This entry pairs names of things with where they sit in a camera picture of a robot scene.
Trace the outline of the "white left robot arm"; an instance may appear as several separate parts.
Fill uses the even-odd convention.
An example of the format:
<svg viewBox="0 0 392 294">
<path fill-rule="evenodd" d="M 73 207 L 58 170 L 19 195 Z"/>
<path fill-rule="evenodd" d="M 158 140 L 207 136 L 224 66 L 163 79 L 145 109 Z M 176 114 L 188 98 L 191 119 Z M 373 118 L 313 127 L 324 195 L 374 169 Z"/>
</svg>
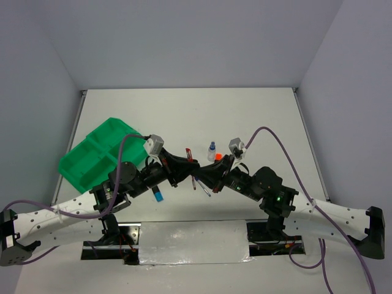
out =
<svg viewBox="0 0 392 294">
<path fill-rule="evenodd" d="M 75 241 L 117 242 L 121 235 L 115 213 L 135 198 L 167 180 L 175 187 L 199 168 L 196 160 L 166 150 L 142 170 L 119 162 L 108 178 L 84 194 L 56 206 L 37 204 L 31 213 L 1 212 L 1 266 L 27 265 L 33 254 L 49 253 Z"/>
</svg>

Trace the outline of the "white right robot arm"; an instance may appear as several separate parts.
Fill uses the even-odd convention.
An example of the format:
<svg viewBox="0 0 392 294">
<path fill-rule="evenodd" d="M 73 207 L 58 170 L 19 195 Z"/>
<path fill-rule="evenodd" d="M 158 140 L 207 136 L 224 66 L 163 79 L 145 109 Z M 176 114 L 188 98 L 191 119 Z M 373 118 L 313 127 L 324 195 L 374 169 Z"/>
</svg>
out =
<svg viewBox="0 0 392 294">
<path fill-rule="evenodd" d="M 232 167 L 233 156 L 200 167 L 193 176 L 214 193 L 227 187 L 259 203 L 268 215 L 266 232 L 272 239 L 283 236 L 313 236 L 353 244 L 360 255 L 385 258 L 385 220 L 380 208 L 355 209 L 307 198 L 286 187 L 269 167 L 253 175 Z"/>
</svg>

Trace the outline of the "red gel pen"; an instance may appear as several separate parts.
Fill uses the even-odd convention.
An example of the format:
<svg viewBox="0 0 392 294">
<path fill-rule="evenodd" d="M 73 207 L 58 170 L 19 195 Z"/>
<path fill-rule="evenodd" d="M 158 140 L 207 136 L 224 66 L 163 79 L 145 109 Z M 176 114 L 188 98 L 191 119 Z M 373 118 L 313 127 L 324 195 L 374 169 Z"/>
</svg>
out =
<svg viewBox="0 0 392 294">
<path fill-rule="evenodd" d="M 197 183 L 197 180 L 195 179 L 194 176 L 192 176 L 192 187 L 193 187 L 193 190 L 197 190 L 196 183 Z"/>
</svg>

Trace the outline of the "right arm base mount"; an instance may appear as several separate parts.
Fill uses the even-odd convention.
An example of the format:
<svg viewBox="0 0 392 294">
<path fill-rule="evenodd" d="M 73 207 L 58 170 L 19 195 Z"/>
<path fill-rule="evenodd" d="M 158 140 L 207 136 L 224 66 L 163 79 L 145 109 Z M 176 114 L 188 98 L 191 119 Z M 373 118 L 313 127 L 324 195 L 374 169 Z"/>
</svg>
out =
<svg viewBox="0 0 392 294">
<path fill-rule="evenodd" d="M 249 255 L 251 257 L 304 255 L 306 253 L 301 236 L 284 236 L 271 233 L 267 219 L 246 220 Z"/>
</svg>

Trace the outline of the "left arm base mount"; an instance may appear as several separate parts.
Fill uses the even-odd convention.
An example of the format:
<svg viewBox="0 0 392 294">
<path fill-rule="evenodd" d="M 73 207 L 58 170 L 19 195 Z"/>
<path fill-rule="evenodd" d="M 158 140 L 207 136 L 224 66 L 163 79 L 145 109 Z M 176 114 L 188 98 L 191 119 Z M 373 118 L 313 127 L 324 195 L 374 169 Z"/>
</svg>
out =
<svg viewBox="0 0 392 294">
<path fill-rule="evenodd" d="M 123 265 L 139 265 L 140 236 L 140 222 L 119 222 L 113 232 L 104 227 L 104 235 L 98 241 L 83 242 L 80 260 L 114 260 Z"/>
</svg>

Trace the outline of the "blue gel pen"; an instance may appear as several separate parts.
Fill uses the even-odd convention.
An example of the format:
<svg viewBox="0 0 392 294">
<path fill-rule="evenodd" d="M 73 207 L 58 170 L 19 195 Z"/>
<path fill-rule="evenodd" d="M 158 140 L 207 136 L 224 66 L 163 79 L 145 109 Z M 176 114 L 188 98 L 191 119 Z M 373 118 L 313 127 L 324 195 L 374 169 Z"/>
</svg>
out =
<svg viewBox="0 0 392 294">
<path fill-rule="evenodd" d="M 198 178 L 195 178 L 195 180 L 196 180 L 196 182 L 199 184 L 199 186 L 201 187 L 201 189 L 205 192 L 205 194 L 206 194 L 208 197 L 211 197 L 210 192 L 206 189 L 206 187 L 202 184 L 202 182 L 201 182 Z"/>
</svg>

